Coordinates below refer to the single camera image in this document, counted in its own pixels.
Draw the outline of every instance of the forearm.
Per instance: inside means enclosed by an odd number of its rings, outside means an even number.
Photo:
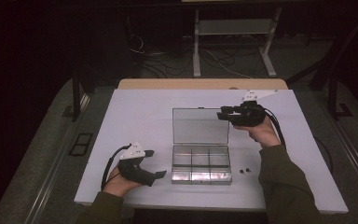
[[[270,223],[323,223],[304,173],[283,146],[260,151],[260,185]]]
[[[77,219],[76,224],[118,224],[121,223],[123,198],[99,192],[94,202]]]

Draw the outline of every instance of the person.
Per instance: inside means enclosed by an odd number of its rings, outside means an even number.
[[[263,189],[268,223],[324,223],[304,173],[290,160],[270,119],[266,117],[255,127],[234,128],[249,132],[249,136],[262,147],[258,180]],[[110,174],[114,175],[116,177],[106,183],[93,204],[78,217],[78,224],[120,223],[123,196],[141,185],[121,176],[117,167]]]

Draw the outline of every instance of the white tabletop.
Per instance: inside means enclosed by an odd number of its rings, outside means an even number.
[[[141,167],[151,173],[168,172],[152,187],[132,190],[125,196],[125,204],[148,208],[264,210],[264,197],[257,180],[260,146],[246,132],[232,127],[228,137],[232,170],[230,186],[171,183],[172,109],[239,105],[244,93],[244,90],[115,90],[75,202],[92,203],[100,190],[108,159],[118,148],[140,141],[144,149],[155,150],[154,156],[145,158]],[[289,156],[306,174],[318,209],[325,213],[348,212],[294,93],[279,91],[258,103],[271,110],[280,122]],[[247,168],[251,172],[240,173]]]

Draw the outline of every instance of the long-sleeved shirt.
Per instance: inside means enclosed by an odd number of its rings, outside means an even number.
[[[260,150],[258,177],[266,201],[270,224],[324,223],[315,206],[304,173],[289,158],[284,146]],[[94,203],[77,219],[78,224],[118,224],[123,199],[99,192]]]

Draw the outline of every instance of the open lid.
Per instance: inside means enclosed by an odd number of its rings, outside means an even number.
[[[226,145],[228,121],[217,118],[216,108],[174,108],[172,110],[174,144]]]

